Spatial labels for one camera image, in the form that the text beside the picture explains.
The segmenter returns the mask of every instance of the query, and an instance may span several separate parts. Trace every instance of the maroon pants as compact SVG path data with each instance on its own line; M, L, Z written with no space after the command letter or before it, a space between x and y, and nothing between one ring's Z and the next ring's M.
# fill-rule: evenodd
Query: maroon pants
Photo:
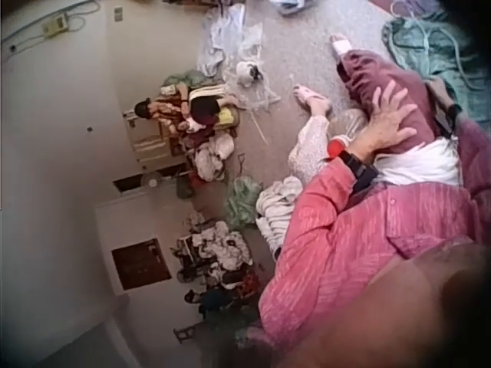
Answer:
M391 79L397 83L395 92L407 88L408 94L403 104L412 103L418 106L418 110L406 117L400 125L401 128L415 128L417 135L396 146L384 149L381 153L404 153L418 144L431 143L440 135L433 119L427 88L416 72L405 71L394 62L384 60L373 52L351 50L341 59L338 73L351 99L356 100L369 114L373 109L371 101L375 88L381 87L384 90Z

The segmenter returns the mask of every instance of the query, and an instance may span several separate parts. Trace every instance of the pink shirt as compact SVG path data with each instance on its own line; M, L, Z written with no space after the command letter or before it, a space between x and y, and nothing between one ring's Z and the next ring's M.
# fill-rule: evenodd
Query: pink shirt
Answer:
M457 133L464 187L378 184L368 194L350 197L354 176L339 158L309 183L259 302L273 343L303 338L320 319L357 297L395 255L412 258L456 236L489 241L489 137L468 120Z

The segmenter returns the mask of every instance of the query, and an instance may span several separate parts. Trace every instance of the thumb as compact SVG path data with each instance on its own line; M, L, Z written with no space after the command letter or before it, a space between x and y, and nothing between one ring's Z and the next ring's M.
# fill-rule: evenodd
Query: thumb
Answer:
M399 144L399 143L407 140L408 138L415 136L416 134L417 134L417 130L414 128L409 128L409 127L403 128L397 132L395 144Z

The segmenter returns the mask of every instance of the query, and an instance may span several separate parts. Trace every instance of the pink sleeve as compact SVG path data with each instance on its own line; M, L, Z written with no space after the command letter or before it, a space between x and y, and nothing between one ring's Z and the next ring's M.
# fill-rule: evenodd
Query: pink sleeve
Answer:
M314 309L333 249L331 225L346 206L354 183L353 173L336 158L298 198L275 276L259 302L263 327L276 343L289 339Z
M479 213L476 237L480 242L491 244L491 140L489 134L465 114L457 118L456 134L463 185Z

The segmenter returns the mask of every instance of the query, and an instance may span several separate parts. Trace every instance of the gray floor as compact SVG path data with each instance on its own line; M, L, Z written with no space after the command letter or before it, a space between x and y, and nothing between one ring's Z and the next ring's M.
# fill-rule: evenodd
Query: gray floor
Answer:
M305 84L331 98L334 113L351 105L335 70L328 43L332 33L346 35L355 48L365 48L387 55L381 42L382 25L390 15L368 0L321 0L318 6L303 13L283 18L266 0L246 2L246 24L261 22L264 34L264 69L271 88L281 100L260 112L257 121L268 144L261 139L247 113L241 117L236 151L245 154L244 174L263 182L265 186L289 175L287 157L295 145L298 131L308 119L292 96L295 84ZM230 176L238 172L236 156L227 162ZM195 200L198 209L209 215L222 214L226 186L208 184L199 190ZM269 249L259 231L247 229L245 237L257 263L269 278L274 270Z

